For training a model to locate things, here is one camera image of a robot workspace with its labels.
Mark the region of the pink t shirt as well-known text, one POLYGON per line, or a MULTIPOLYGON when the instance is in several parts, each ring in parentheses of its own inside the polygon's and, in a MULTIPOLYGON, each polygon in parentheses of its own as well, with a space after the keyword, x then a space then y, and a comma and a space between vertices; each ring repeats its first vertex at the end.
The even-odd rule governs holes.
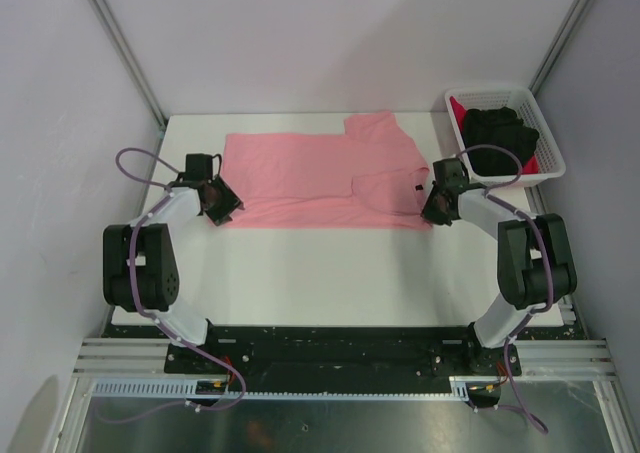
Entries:
POLYGON ((244 204, 233 228, 427 230, 429 172, 391 112, 352 115, 341 134, 230 134, 222 163, 244 204))

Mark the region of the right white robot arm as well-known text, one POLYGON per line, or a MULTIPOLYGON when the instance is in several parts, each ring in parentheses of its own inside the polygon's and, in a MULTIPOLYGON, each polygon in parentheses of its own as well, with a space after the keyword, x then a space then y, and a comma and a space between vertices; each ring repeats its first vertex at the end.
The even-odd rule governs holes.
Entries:
POLYGON ((461 349, 463 366, 484 374, 507 356, 531 319, 551 309, 577 288, 577 272, 565 222, 557 214, 535 215, 480 184, 432 183, 421 216, 438 226, 471 223, 497 243, 499 293, 468 327, 470 343, 461 349))

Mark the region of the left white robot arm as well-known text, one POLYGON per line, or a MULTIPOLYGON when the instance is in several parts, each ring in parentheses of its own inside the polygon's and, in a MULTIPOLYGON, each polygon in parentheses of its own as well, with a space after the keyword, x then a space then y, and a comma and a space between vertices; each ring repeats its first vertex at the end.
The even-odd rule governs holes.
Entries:
POLYGON ((214 370, 221 349, 207 338, 209 322, 179 298, 180 276, 173 241, 193 219, 206 216, 220 226, 244 207, 217 175, 175 181, 151 209, 102 235, 103 297, 107 304, 151 320, 174 343, 189 345, 186 360, 197 371, 214 370))

